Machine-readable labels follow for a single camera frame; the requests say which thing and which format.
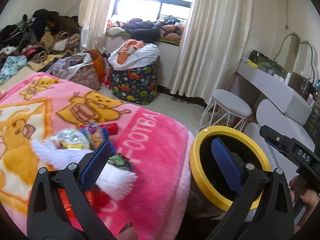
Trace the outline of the right hand painted nails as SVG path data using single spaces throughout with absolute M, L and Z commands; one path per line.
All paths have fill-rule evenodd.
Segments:
M 308 218 L 313 213 L 319 202 L 319 194 L 313 190 L 303 189 L 302 193 L 299 193 L 299 198 L 304 204 L 307 205 L 307 208 L 304 212 L 304 215 L 295 226 L 295 233 L 297 233 L 301 229 L 301 227 L 307 222 Z

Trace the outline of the left hand thumb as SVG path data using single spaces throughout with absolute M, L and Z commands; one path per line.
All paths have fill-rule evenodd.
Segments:
M 133 223 L 128 222 L 119 231 L 117 240 L 138 240 L 138 235 L 136 230 L 133 228 Z

